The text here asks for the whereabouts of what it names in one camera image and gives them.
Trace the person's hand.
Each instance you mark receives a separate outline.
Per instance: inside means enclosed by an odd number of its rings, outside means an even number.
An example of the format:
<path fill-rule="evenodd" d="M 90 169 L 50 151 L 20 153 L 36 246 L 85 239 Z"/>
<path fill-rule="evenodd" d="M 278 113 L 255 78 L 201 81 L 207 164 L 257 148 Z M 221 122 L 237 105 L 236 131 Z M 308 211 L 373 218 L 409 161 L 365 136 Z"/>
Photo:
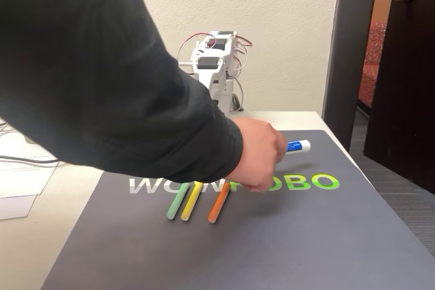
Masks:
<path fill-rule="evenodd" d="M 252 192 L 265 192 L 273 182 L 275 165 L 286 153 L 287 141 L 268 122 L 235 117 L 243 139 L 242 154 L 236 168 L 227 176 Z"/>

